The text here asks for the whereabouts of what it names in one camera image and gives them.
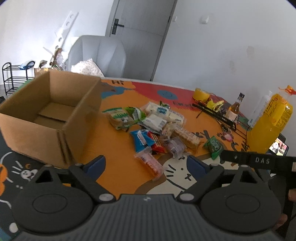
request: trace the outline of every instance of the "blue snack wrapper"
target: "blue snack wrapper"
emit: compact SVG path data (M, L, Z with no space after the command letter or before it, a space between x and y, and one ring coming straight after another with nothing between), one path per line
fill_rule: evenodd
M144 150L147 146L155 144L155 141L147 136L147 132L147 130L136 130L130 132L134 139L136 153Z

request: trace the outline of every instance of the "orange juice bottle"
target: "orange juice bottle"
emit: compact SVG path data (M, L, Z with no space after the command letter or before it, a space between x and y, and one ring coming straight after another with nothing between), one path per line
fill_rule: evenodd
M289 101L295 94L296 91L288 85L286 89L280 89L278 94L272 96L263 115L247 133L250 151L266 153L293 113L293 106Z

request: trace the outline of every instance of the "cardboard box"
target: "cardboard box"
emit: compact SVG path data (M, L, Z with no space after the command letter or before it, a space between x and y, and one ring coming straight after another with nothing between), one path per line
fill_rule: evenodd
M53 70L54 69L52 69L52 68L34 68L35 78L46 73L46 72L53 71Z
M67 168L81 161L100 105L99 77L53 70L0 105L0 130L12 150Z

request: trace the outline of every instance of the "snack package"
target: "snack package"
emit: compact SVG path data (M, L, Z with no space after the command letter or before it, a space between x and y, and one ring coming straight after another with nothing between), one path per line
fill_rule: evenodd
M215 160L223 151L223 146L215 136L212 136L209 140L207 140L207 142L204 144L204 147L209 149L213 160Z
M150 173L153 175L152 181L158 180L163 174L164 168L163 166L156 160L152 154L151 147L147 147L141 152L135 154L135 158L139 158L142 160L142 164L145 165Z
M151 114L148 117L146 117L144 120L139 122L139 125L144 126L149 131L153 133L161 133L163 130L163 127L167 123L166 120L158 117L157 115Z
M167 122L176 123L180 126L185 124L185 117L178 112L175 112L171 109L165 108L163 106L157 105L153 102L149 102L145 106L141 108L147 115L154 114L162 119L166 120Z
M147 136L154 140L155 144L151 146L153 151L160 152L160 153L166 153L165 148L161 145L161 143L158 140L158 137L153 134L152 132L148 131Z
M181 158L184 155L186 146L179 137L165 141L166 149L173 154L174 158Z
M136 130L130 132L134 139L136 153L144 150L147 146L155 144L155 141L148 137L147 133L147 130Z
M200 144L200 139L198 136L179 126L175 126L175 129L171 136L180 137L181 141L194 152L197 151Z
M107 115L107 119L116 130L122 128L129 128L134 124L134 120L129 116L128 112L119 107L104 110L103 113Z
M175 130L175 126L176 124L173 123L167 123L164 128L163 131L161 132L161 136L163 139L168 139L170 138L170 136L172 135L173 131Z
M128 114L134 119L134 123L138 123L146 118L146 115L143 111L135 107L126 107L124 108Z

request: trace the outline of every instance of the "red snack wrapper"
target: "red snack wrapper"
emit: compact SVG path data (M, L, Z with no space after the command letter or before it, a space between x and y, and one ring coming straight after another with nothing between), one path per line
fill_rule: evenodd
M166 153L165 148L161 145L161 143L159 142L157 136L154 133L148 131L147 136L155 141L155 144L153 144L151 146L153 151L157 151L157 152L160 152L160 153Z

